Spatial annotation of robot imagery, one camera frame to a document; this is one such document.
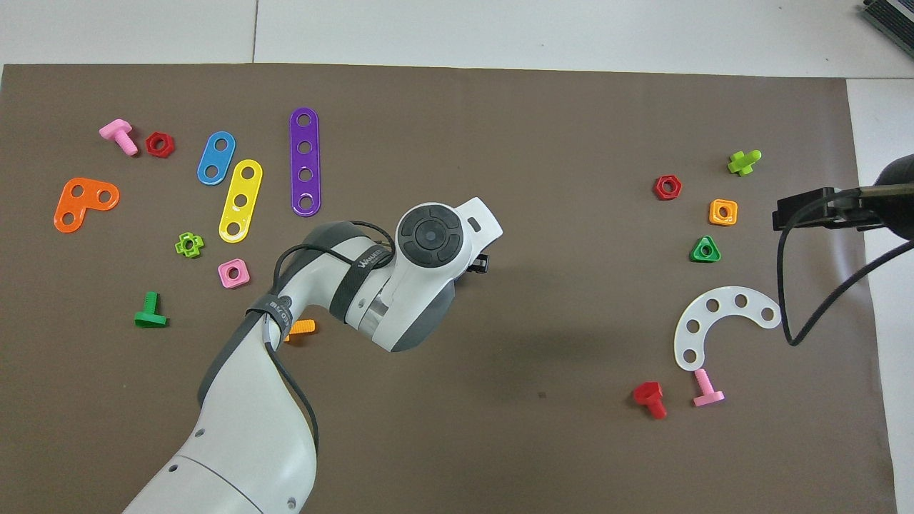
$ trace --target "black ribbed object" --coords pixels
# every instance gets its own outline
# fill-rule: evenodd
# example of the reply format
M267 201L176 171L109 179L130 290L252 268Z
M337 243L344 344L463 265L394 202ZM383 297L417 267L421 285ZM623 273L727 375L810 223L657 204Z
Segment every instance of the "black ribbed object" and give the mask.
M863 17L914 57L914 0L864 0L863 4Z

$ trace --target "plastic toy piece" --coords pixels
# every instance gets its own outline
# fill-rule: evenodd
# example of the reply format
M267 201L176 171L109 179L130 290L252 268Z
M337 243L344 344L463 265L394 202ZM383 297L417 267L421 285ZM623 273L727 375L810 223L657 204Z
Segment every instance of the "plastic toy piece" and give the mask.
M292 331L289 332L289 336L286 336L282 342L288 343L290 336L313 334L315 331L317 331L317 324L315 324L313 319L300 319L292 325Z
M711 236L705 236L695 243L695 248L689 254L692 262L717 262L720 260L720 250Z
M241 242L248 237L262 178L263 168L253 159L245 159L235 165L231 183L228 184L226 205L222 208L222 220L219 221L219 237L223 241Z
M175 138L164 132L153 132L146 138L146 153L166 158L175 151Z
M232 259L219 265L219 280L222 281L222 287L226 289L235 289L247 284L250 280L248 274L248 265L241 259Z
M705 365L705 336L720 318L743 316L762 328L775 328L781 324L778 304L768 296L748 287L728 285L700 295L685 308L673 340L676 364L686 371L695 371ZM695 360L686 360L694 352Z
M168 323L168 318L155 313L159 303L159 294L155 291L146 293L146 299L143 301L143 312L133 315L133 323L140 328L157 328L164 327Z
M647 410L655 420L666 417L666 408L660 401L664 397L664 390L660 389L660 382L645 382L635 388L632 396L639 405L646 405Z
M317 112L296 109L289 118L289 163L292 170L292 210L313 216L321 208L321 143Z
M110 210L120 200L121 191L114 184L91 178L71 178L60 193L54 211L54 228L65 234L75 232L86 219L86 209Z
M672 200L683 190L683 183L676 175L663 175L654 182L654 194L661 200Z
M127 135L131 130L133 130L133 127L131 127L129 123L118 118L100 128L99 135L108 141L113 139L125 154L136 155L139 150L136 148L136 145L133 144L130 136Z
M195 259L200 256L200 249L204 246L203 238L193 232L185 232L178 237L175 250L188 259Z
M218 147L225 143L225 148ZM235 155L235 137L228 132L216 132L207 139L207 146L197 165L197 180L207 186L215 186L225 179L229 172L231 158Z
M752 173L752 165L759 162L759 159L761 159L761 152L758 150L752 150L748 154L737 152L730 156L730 164L727 165L727 169L730 170L730 173L739 173L740 177L745 177Z
M717 198L711 202L707 220L715 225L736 225L739 205L732 200Z
M723 392L714 391L714 386L711 385L711 380L708 379L707 372L705 372L704 369L696 369L695 378L698 380L698 387L701 388L701 396L692 400L692 402L695 403L696 407L708 405L709 403L720 402L724 399Z

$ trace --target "lime green gear-shaped nut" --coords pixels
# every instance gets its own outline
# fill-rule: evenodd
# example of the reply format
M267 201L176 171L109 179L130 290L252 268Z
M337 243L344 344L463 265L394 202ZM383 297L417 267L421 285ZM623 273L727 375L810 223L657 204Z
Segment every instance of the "lime green gear-shaped nut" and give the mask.
M203 238L193 232L185 232L178 238L175 250L188 259L194 259L200 256L203 246Z

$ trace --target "yellow toy plate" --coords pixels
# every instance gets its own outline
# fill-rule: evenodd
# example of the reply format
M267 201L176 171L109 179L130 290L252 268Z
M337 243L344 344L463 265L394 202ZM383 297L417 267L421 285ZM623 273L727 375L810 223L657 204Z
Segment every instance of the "yellow toy plate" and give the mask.
M219 237L223 241L241 242L248 236L262 178L263 168L253 159L245 159L235 165L219 222Z

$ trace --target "red hexagonal nut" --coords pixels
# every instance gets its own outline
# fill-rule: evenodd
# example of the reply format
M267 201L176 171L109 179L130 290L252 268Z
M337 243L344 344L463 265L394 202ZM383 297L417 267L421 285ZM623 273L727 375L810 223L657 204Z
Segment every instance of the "red hexagonal nut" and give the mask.
M661 200L672 200L683 190L683 183L676 175L663 175L654 182L654 194Z
M153 132L146 138L146 152L156 157L168 157L175 151L175 139L164 132Z

